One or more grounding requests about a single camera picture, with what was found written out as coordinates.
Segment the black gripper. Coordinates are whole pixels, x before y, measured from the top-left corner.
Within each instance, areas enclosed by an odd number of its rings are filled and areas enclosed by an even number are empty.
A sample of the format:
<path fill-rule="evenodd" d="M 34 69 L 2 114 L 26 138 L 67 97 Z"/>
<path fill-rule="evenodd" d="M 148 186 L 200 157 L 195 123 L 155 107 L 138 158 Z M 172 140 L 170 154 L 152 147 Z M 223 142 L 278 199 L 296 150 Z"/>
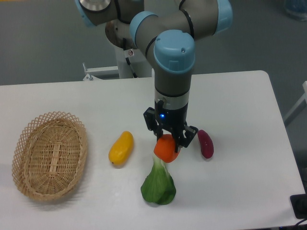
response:
<path fill-rule="evenodd" d="M 199 130 L 187 125 L 188 104 L 175 110 L 166 109 L 164 105 L 165 103 L 160 100 L 155 102 L 154 109 L 147 108 L 143 113 L 145 123 L 147 129 L 156 136 L 156 141 L 163 135 L 162 129 L 172 133 L 175 140 L 175 153 L 179 153 L 180 148 L 189 146 Z"/>

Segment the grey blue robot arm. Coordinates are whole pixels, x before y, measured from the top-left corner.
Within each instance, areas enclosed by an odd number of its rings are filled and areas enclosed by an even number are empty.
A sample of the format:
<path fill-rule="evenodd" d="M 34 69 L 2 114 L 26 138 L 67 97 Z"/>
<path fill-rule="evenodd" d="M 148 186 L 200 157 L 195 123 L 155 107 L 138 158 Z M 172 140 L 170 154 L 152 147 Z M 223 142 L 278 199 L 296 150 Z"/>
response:
<path fill-rule="evenodd" d="M 186 122 L 195 41 L 228 29 L 233 21 L 227 0 L 182 0 L 178 11 L 160 17 L 144 9 L 142 0 L 78 0 L 86 24 L 119 20 L 154 69 L 155 106 L 144 112 L 147 128 L 157 138 L 171 133 L 175 152 L 189 146 L 198 132 Z"/>

